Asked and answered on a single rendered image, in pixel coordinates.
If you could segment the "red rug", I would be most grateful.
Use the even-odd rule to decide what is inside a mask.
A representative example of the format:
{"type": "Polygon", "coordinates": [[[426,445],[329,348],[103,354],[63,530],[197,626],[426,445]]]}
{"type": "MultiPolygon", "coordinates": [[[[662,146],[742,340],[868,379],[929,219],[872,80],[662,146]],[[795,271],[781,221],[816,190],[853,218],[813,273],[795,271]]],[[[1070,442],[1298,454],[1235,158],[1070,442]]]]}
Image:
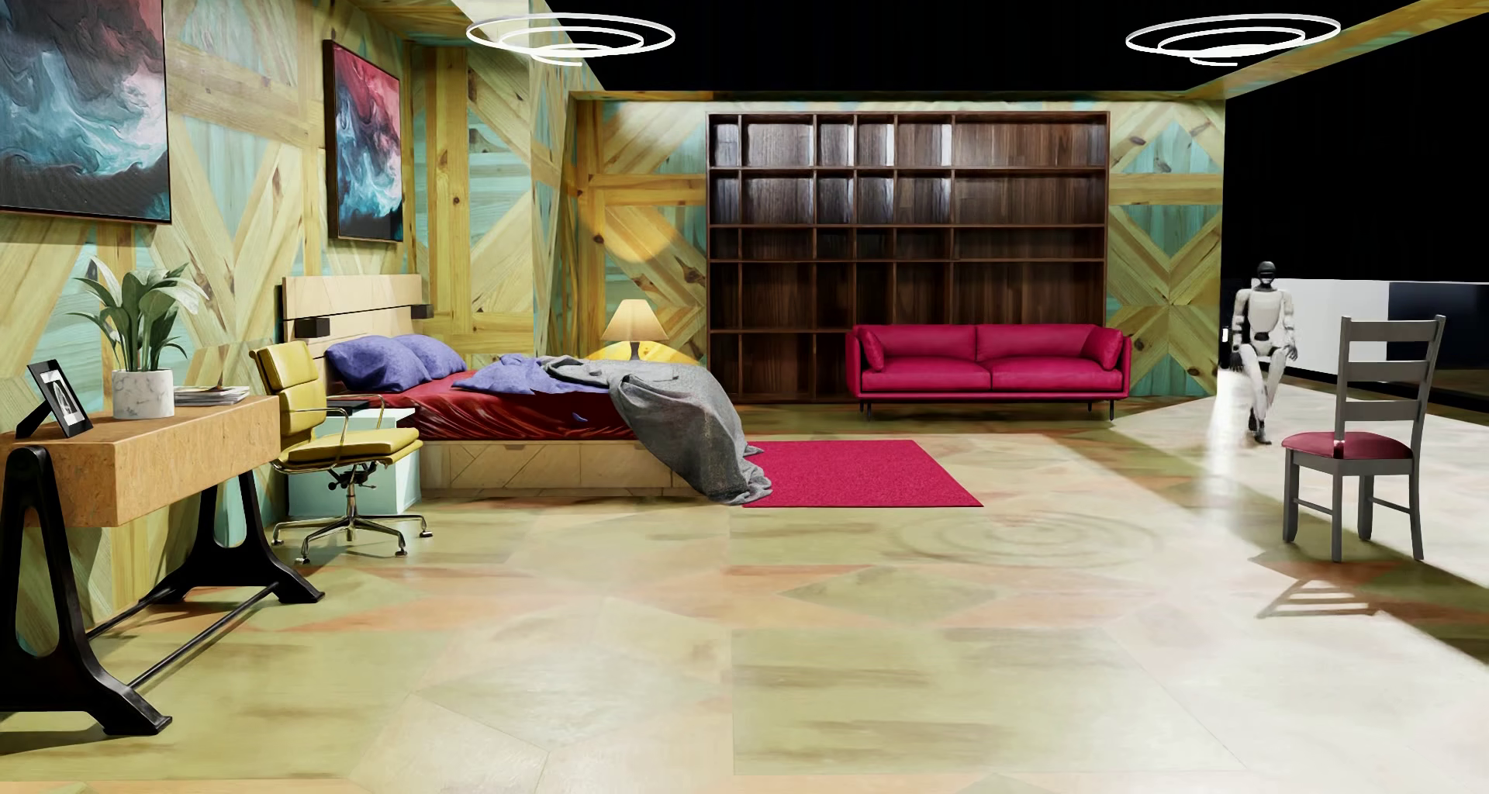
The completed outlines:
{"type": "Polygon", "coordinates": [[[749,460],[771,481],[750,506],[978,506],[978,501],[910,439],[756,442],[749,460]]]}

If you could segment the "grey blanket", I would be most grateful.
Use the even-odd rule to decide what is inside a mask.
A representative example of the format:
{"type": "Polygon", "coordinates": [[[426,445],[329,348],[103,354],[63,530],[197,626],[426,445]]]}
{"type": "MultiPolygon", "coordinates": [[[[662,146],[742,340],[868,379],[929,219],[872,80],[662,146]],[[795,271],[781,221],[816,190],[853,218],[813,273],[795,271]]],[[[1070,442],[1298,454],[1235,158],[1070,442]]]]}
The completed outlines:
{"type": "Polygon", "coordinates": [[[694,490],[718,504],[767,498],[771,481],[747,456],[736,407],[704,366],[642,361],[541,358],[551,377],[605,384],[637,439],[694,490]]]}

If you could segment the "large abstract wall painting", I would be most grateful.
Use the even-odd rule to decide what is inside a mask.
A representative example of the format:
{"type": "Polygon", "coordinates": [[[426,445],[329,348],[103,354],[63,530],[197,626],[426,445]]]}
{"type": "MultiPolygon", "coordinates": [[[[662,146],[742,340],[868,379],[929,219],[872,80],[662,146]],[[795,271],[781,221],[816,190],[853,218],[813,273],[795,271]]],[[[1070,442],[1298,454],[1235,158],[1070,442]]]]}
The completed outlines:
{"type": "Polygon", "coordinates": [[[0,0],[0,210],[171,220],[162,0],[0,0]]]}

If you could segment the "grey chair with red seat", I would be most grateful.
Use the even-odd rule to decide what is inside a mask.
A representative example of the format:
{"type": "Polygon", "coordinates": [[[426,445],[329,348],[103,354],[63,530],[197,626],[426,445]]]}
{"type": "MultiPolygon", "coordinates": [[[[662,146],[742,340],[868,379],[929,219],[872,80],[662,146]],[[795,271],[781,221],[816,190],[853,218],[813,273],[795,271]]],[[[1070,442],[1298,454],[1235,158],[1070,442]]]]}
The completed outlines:
{"type": "Polygon", "coordinates": [[[1432,320],[1354,320],[1342,317],[1339,338],[1339,374],[1336,380],[1334,426],[1331,431],[1295,433],[1284,439],[1285,486],[1282,501],[1282,539],[1292,542],[1298,529],[1298,508],[1307,506],[1331,517],[1331,559],[1342,560],[1343,489],[1346,477],[1358,477],[1356,527],[1361,539],[1370,539],[1373,508],[1382,505],[1407,514],[1412,553],[1423,559],[1421,526],[1421,453],[1422,425],[1429,387],[1434,378],[1441,331],[1446,317],[1432,320]],[[1352,343],[1425,343],[1422,356],[1413,361],[1354,361],[1352,343]],[[1413,399],[1351,401],[1352,381],[1412,381],[1418,384],[1413,399]],[[1371,433],[1348,431],[1349,422],[1410,422],[1410,442],[1371,433]],[[1324,506],[1298,496],[1300,469],[1309,468],[1331,475],[1331,505],[1324,506]]]}

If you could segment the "yellow round side table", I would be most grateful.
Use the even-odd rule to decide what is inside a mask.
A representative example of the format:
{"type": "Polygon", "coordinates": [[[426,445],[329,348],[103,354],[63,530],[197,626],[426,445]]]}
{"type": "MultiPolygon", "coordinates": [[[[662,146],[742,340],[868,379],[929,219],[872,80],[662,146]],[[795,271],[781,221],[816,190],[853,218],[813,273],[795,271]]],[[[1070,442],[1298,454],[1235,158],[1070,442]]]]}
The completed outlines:
{"type": "MultiPolygon", "coordinates": [[[[640,341],[637,346],[637,359],[643,362],[698,365],[695,358],[657,341],[640,341]]],[[[590,361],[630,361],[631,343],[612,343],[596,352],[587,353],[584,358],[590,361]]]]}

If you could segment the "yellow office chair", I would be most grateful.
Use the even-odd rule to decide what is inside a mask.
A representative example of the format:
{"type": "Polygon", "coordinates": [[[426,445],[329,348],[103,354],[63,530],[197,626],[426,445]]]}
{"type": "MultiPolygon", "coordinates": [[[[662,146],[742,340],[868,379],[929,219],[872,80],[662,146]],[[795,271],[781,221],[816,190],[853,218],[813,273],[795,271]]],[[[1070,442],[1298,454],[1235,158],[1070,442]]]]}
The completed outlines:
{"type": "Polygon", "coordinates": [[[386,523],[411,520],[411,515],[363,515],[356,492],[371,487],[369,478],[378,468],[392,468],[412,456],[421,447],[418,433],[411,428],[350,431],[350,411],[328,404],[326,387],[305,341],[268,346],[252,355],[281,411],[281,451],[271,466],[283,475],[326,472],[329,489],[345,492],[342,515],[280,523],[272,529],[272,545],[281,545],[283,529],[314,529],[304,536],[296,557],[298,563],[308,563],[313,539],[337,530],[354,539],[357,529],[366,529],[396,536],[396,556],[406,556],[405,535],[386,523]]]}

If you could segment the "white humanoid robot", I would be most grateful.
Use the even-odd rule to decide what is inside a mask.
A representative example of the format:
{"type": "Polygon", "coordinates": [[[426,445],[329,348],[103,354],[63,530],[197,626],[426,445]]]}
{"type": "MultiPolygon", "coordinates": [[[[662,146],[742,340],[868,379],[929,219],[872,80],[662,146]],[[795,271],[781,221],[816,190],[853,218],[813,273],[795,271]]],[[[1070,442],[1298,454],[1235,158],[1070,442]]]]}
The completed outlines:
{"type": "Polygon", "coordinates": [[[1298,358],[1292,298],[1275,279],[1275,264],[1260,262],[1257,283],[1236,293],[1230,325],[1230,369],[1249,380],[1248,431],[1263,445],[1270,444],[1266,422],[1286,363],[1298,358]]]}

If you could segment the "small abstract wall painting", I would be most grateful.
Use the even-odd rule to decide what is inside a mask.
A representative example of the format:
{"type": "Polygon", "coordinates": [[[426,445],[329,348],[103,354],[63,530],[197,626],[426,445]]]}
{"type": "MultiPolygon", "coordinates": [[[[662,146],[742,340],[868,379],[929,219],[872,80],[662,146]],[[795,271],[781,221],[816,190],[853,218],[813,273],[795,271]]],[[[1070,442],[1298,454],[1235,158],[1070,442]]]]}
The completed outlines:
{"type": "Polygon", "coordinates": [[[404,241],[399,80],[323,43],[328,234],[404,241]]]}

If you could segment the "red sofa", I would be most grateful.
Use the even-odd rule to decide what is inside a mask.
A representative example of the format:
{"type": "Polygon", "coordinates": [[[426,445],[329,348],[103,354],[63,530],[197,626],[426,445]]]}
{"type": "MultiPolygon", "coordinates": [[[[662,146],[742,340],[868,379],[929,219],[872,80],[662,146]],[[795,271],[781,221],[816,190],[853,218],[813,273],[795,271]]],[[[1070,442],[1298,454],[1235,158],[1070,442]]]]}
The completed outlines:
{"type": "Polygon", "coordinates": [[[846,380],[876,402],[1085,402],[1132,387],[1133,341],[1115,328],[859,325],[844,337],[846,380]]]}

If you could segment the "black picture frame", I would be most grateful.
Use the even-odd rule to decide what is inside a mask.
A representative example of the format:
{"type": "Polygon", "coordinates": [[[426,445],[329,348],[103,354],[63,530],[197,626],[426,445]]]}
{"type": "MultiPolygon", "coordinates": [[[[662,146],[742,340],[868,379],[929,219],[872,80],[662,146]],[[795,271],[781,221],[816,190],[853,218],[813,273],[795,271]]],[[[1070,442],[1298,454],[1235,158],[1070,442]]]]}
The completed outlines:
{"type": "Polygon", "coordinates": [[[27,369],[36,381],[43,402],[18,423],[15,431],[18,441],[33,436],[48,417],[57,420],[64,438],[92,429],[91,419],[57,361],[28,363],[27,369]]]}

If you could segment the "wooden bed with red sheet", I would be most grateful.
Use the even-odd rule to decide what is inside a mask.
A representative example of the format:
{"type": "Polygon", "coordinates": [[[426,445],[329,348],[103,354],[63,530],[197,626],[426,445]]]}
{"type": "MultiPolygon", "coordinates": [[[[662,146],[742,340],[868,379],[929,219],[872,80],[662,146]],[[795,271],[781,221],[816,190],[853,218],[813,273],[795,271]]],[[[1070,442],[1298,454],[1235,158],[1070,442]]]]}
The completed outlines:
{"type": "Polygon", "coordinates": [[[454,372],[398,393],[356,399],[328,368],[338,343],[412,334],[429,307],[415,274],[290,276],[281,329],[302,340],[334,413],[316,432],[411,428],[421,490],[429,495],[694,496],[695,490],[634,439],[605,393],[482,393],[454,387],[454,372]]]}

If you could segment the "purple pillow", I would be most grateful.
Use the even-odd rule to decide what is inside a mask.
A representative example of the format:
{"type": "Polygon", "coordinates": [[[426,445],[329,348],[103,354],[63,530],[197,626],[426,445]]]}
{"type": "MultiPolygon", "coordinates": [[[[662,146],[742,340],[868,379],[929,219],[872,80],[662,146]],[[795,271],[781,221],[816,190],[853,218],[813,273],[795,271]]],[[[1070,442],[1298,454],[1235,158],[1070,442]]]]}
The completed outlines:
{"type": "Polygon", "coordinates": [[[328,346],[325,361],[348,390],[404,392],[432,380],[424,363],[404,344],[368,335],[328,346]]]}
{"type": "Polygon", "coordinates": [[[444,341],[423,335],[404,334],[393,341],[409,350],[424,366],[429,380],[447,378],[469,371],[466,361],[444,341]]]}
{"type": "Polygon", "coordinates": [[[554,378],[538,359],[521,353],[502,355],[496,362],[476,369],[472,375],[451,383],[453,387],[490,395],[558,395],[558,393],[608,393],[605,384],[582,384],[554,378]]]}

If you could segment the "light blue nightstand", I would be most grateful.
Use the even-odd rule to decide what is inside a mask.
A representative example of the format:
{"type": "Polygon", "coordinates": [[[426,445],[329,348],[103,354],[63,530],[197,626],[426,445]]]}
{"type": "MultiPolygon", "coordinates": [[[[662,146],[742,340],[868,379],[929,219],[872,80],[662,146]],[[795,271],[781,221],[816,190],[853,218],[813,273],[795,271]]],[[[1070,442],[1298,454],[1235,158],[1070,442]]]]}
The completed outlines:
{"type": "MultiPolygon", "coordinates": [[[[372,429],[396,429],[401,422],[414,416],[412,408],[363,408],[350,414],[348,432],[372,429]]],[[[414,454],[378,468],[371,477],[371,486],[356,490],[359,512],[363,515],[402,514],[421,501],[420,456],[414,454]]],[[[329,487],[326,472],[286,477],[287,518],[338,517],[344,514],[345,493],[329,487]]]]}

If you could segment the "wooden desk with black legs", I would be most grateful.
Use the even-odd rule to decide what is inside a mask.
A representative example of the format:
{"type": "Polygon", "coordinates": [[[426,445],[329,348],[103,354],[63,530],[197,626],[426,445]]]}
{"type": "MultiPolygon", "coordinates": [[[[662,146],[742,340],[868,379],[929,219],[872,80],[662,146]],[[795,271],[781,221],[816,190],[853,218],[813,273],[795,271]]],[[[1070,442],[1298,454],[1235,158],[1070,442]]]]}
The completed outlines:
{"type": "Polygon", "coordinates": [[[25,439],[0,435],[0,712],[80,711],[109,734],[150,736],[171,718],[138,685],[203,644],[208,633],[274,594],[287,605],[323,593],[271,551],[259,518],[255,469],[280,453],[272,398],[197,407],[170,419],[97,419],[71,438],[55,425],[25,439]],[[113,527],[200,493],[200,523],[185,562],[116,617],[86,629],[66,529],[113,527]],[[36,655],[16,636],[22,532],[34,511],[43,536],[60,641],[36,655]],[[256,587],[258,593],[131,682],[103,669],[94,636],[147,606],[182,600],[197,587],[256,587]]]}

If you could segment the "dark wooden bookshelf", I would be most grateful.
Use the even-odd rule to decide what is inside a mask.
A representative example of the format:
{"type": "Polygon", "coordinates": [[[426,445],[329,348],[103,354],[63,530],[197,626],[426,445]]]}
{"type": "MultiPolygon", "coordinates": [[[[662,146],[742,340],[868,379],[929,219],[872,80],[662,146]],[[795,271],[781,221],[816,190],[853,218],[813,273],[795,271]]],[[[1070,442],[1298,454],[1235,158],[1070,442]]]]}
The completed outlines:
{"type": "Polygon", "coordinates": [[[707,365],[852,398],[861,325],[1102,326],[1106,112],[709,116],[707,365]]]}

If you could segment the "table lamp with beige shade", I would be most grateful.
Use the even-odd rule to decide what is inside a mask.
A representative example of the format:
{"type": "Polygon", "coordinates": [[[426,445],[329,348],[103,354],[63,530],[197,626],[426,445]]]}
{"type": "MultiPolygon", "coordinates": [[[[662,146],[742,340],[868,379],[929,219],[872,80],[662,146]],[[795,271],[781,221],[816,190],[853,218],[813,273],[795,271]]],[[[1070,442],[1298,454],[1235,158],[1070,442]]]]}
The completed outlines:
{"type": "Polygon", "coordinates": [[[666,329],[658,320],[651,302],[645,298],[622,299],[606,325],[600,340],[608,343],[630,341],[631,359],[637,362],[637,346],[640,341],[664,343],[669,340],[666,329]]]}

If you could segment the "potted plant in white pot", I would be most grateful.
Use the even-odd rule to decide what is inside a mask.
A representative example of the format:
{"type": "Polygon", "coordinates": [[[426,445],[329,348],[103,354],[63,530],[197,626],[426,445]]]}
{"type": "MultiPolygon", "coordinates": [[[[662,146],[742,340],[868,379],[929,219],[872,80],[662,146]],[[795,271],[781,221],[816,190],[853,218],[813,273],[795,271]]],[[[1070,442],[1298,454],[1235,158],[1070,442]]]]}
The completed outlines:
{"type": "Polygon", "coordinates": [[[161,356],[165,349],[180,350],[173,337],[179,308],[197,311],[208,298],[185,276],[186,268],[135,270],[119,282],[94,258],[86,274],[77,279],[103,304],[100,311],[86,311],[83,317],[103,331],[119,363],[110,375],[115,419],[150,420],[174,414],[174,375],[161,366],[161,356]]]}

